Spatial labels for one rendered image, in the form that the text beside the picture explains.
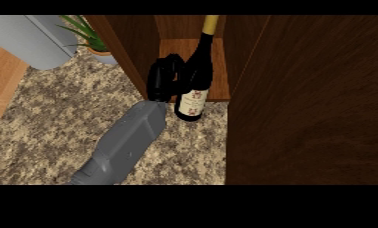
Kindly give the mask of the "green potted plant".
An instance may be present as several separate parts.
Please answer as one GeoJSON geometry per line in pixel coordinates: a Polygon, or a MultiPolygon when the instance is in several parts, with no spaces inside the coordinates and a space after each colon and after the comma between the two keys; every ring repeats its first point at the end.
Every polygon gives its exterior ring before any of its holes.
{"type": "Polygon", "coordinates": [[[83,44],[77,43],[77,46],[83,46],[87,48],[92,53],[95,59],[110,65],[117,65],[118,62],[111,54],[111,51],[86,20],[80,15],[77,15],[77,19],[73,19],[68,15],[62,15],[61,18],[71,24],[71,27],[59,25],[59,28],[71,31],[76,35],[79,35],[86,42],[83,44]]]}

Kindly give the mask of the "brown wooden cabinet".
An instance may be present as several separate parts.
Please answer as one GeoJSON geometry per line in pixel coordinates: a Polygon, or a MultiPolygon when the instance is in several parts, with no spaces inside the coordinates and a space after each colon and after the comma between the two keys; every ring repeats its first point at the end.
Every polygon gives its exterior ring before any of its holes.
{"type": "MultiPolygon", "coordinates": [[[[203,32],[203,15],[86,15],[144,98],[149,67],[178,53],[188,60],[203,32]]],[[[269,16],[222,15],[213,40],[210,102],[231,100],[269,16]]]]}

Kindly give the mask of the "grey rounded appliance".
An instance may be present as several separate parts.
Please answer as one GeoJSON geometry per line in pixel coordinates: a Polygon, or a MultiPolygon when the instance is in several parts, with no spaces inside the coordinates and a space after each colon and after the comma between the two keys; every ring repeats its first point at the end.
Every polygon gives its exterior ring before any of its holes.
{"type": "Polygon", "coordinates": [[[0,15],[0,47],[33,68],[64,65],[76,55],[77,43],[58,15],[0,15]]]}

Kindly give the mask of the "brown wooden cabinet door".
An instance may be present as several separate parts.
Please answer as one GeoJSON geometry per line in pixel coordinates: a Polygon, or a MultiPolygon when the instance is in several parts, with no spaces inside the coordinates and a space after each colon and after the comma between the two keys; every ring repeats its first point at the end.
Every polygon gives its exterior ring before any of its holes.
{"type": "Polygon", "coordinates": [[[232,94],[231,184],[378,184],[378,16],[274,16],[232,94]]]}

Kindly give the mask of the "dark wine bottle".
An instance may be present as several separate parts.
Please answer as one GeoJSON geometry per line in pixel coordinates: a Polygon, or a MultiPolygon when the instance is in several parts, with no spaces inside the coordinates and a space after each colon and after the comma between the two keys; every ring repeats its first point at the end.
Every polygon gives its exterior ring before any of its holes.
{"type": "Polygon", "coordinates": [[[176,98],[175,113],[188,121],[203,116],[206,100],[213,82],[212,46],[219,22],[219,15],[207,15],[201,38],[195,52],[185,63],[180,78],[180,92],[176,98]]]}

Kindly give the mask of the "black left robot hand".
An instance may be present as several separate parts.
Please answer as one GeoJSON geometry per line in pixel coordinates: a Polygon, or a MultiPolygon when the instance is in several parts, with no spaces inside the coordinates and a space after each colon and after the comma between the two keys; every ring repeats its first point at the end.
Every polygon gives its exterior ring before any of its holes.
{"type": "Polygon", "coordinates": [[[172,97],[185,91],[188,84],[183,58],[172,53],[164,58],[158,58],[151,66],[147,84],[148,99],[169,103],[172,97]]]}

